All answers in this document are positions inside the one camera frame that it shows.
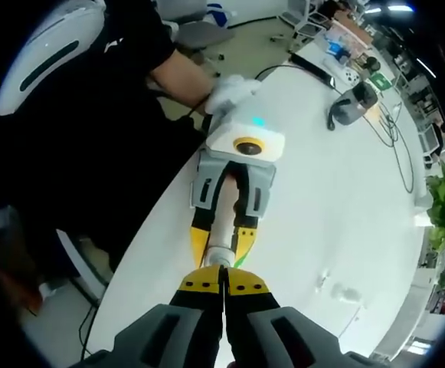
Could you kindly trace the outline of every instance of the ceiling light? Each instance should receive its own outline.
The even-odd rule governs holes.
[[[431,69],[429,67],[427,67],[427,65],[421,61],[420,59],[416,59],[418,63],[420,63],[434,78],[436,78],[437,76],[435,75],[435,73],[433,71],[431,71]]]
[[[382,9],[380,8],[373,8],[369,10],[365,10],[365,14],[373,14],[373,13],[380,13],[382,12]]]
[[[390,5],[388,6],[391,12],[412,12],[413,8],[408,5]]]

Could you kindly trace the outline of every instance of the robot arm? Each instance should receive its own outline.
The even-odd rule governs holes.
[[[211,266],[186,276],[170,304],[160,304],[73,368],[213,367],[222,336],[237,367],[363,368],[380,363],[350,352],[337,337],[292,307],[280,307],[264,281],[237,268]]]

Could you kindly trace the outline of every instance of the office desk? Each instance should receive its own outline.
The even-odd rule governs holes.
[[[316,64],[325,57],[314,44],[300,54]],[[422,150],[413,120],[402,109],[398,126],[416,177],[409,195],[394,152],[365,121],[326,129],[327,109],[336,98],[314,77],[283,67],[238,107],[276,119],[286,134],[270,204],[244,269],[261,276],[280,305],[294,306],[339,336],[344,352],[367,356],[394,321],[417,266],[423,229],[414,227],[413,216],[415,196],[426,191]],[[393,90],[385,93],[389,107],[397,101]],[[398,155],[409,182],[402,147]],[[89,351],[111,350],[119,331],[154,305],[168,303],[193,270],[194,211],[188,201],[197,160],[195,155],[186,163],[133,239],[98,310]],[[340,285],[357,290],[362,300],[334,298],[332,290]],[[223,337],[216,366],[226,367],[231,359]]]

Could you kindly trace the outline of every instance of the potted plant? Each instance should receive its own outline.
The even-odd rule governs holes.
[[[445,162],[440,162],[443,177],[429,176],[427,187],[434,198],[434,203],[427,211],[433,229],[430,231],[431,248],[436,252],[445,250]]]

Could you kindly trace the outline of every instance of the hand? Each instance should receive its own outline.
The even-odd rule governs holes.
[[[209,115],[225,115],[241,101],[253,96],[260,85],[260,81],[244,79],[240,75],[221,79],[215,84],[205,104],[205,112]]]

